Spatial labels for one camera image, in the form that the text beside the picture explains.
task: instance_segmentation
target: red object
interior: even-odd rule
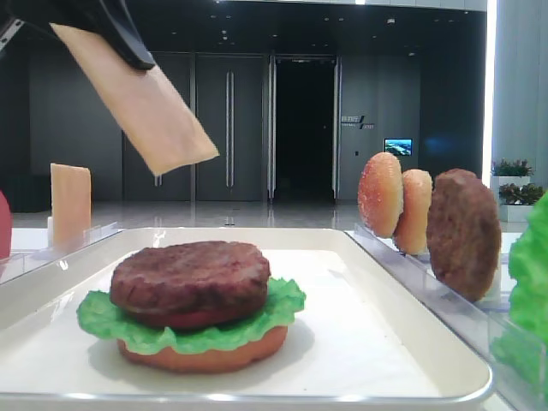
[[[11,251],[11,228],[12,220],[9,204],[0,191],[0,259],[9,257]]]

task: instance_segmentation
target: burger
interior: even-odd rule
[[[80,328],[116,340],[133,363],[172,372],[233,372],[275,354],[304,309],[294,280],[271,277],[253,244],[201,241],[144,248],[90,291]]]

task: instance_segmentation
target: wall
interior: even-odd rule
[[[50,163],[92,172],[94,200],[122,198],[122,133],[91,83],[60,46],[41,45],[30,56],[31,167]]]
[[[0,176],[30,168],[27,65],[26,48],[10,43],[0,51]]]
[[[432,177],[452,168],[481,176],[485,31],[464,26],[421,57],[419,167]]]
[[[412,157],[401,158],[406,170],[418,164],[420,65],[406,57],[342,57],[341,115],[365,115],[374,129],[341,126],[340,200],[356,200],[367,160],[384,150],[384,139],[414,139]]]
[[[528,159],[548,187],[548,0],[499,0],[493,110],[493,159]]]

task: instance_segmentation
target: wall sign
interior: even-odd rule
[[[373,122],[364,122],[365,120],[365,116],[341,116],[341,125],[343,127],[357,127],[360,130],[375,129]]]

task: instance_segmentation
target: lettuce leaf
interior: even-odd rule
[[[494,339],[491,351],[537,393],[548,396],[548,386],[541,386],[544,378],[540,377],[541,359],[545,354],[536,339],[548,345],[548,194],[535,204],[527,220],[527,230],[509,252],[509,274],[517,281],[510,295],[509,316],[514,324],[530,334],[507,330]]]
[[[230,351],[258,341],[274,327],[290,325],[306,299],[294,280],[271,278],[265,306],[252,317],[228,325],[194,332],[154,330],[131,319],[110,302],[108,293],[90,291],[77,310],[80,328],[100,339],[121,339],[137,354],[156,354],[171,347],[179,354],[200,354],[210,349]]]

